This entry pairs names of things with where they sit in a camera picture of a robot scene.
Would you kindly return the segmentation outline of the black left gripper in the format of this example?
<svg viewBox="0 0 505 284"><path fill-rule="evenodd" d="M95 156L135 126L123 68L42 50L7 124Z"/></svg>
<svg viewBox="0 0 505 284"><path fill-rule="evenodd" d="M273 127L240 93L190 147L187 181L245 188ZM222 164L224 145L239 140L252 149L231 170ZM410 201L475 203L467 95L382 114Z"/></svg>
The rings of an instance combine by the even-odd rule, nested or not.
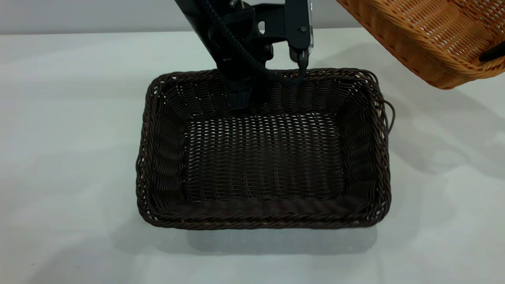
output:
<svg viewBox="0 0 505 284"><path fill-rule="evenodd" d="M231 110L249 107L252 77L273 76L265 67L272 45L260 39L253 6L241 0L177 0L193 30L226 78Z"/></svg>

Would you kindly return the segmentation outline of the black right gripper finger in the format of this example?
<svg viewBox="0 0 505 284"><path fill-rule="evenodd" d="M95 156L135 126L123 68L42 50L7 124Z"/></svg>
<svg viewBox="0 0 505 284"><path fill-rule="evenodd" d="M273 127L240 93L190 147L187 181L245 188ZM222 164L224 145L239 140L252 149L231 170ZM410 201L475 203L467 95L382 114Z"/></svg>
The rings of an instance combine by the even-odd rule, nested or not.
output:
<svg viewBox="0 0 505 284"><path fill-rule="evenodd" d="M505 55L505 43L500 43L490 48L489 50L482 52L482 54L479 57L479 61L488 62L503 57L504 55Z"/></svg>

